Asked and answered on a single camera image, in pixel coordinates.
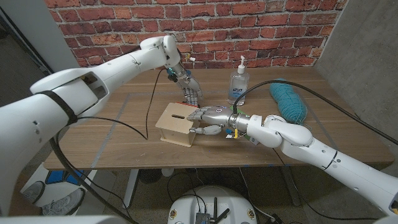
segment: wooden box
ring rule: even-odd
[[[187,117],[196,109],[196,106],[169,103],[156,123],[156,128],[160,130],[160,140],[191,147],[196,133],[191,133],[189,129],[199,127],[200,122],[189,121]]]

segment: red brick wall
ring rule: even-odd
[[[174,34],[187,68],[312,66],[346,0],[44,0],[78,63]]]

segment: black strap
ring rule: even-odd
[[[48,97],[50,97],[54,102],[56,102],[63,110],[64,112],[68,115],[69,117],[69,121],[68,121],[68,125],[71,125],[73,123],[77,122],[77,116],[75,115],[75,112],[72,110],[72,108],[70,108],[70,106],[60,97],[58,96],[56,93],[54,93],[51,90],[45,90],[45,91],[41,91],[39,93],[36,94],[44,94]]]

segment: silver robotic hand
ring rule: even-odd
[[[198,106],[198,101],[203,99],[203,93],[200,89],[199,83],[191,76],[191,72],[178,64],[174,67],[168,68],[169,80],[172,80],[181,88],[184,95],[184,103]]]
[[[232,127],[240,132],[246,132],[250,116],[233,114],[233,111],[225,106],[206,106],[195,110],[187,119],[212,124],[205,128],[191,128],[190,132],[214,135],[219,134],[223,127]]]

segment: blue yarn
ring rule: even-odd
[[[307,117],[307,107],[300,96],[294,92],[293,87],[283,83],[271,83],[269,91],[278,103],[282,117],[287,121],[303,125],[304,119]]]

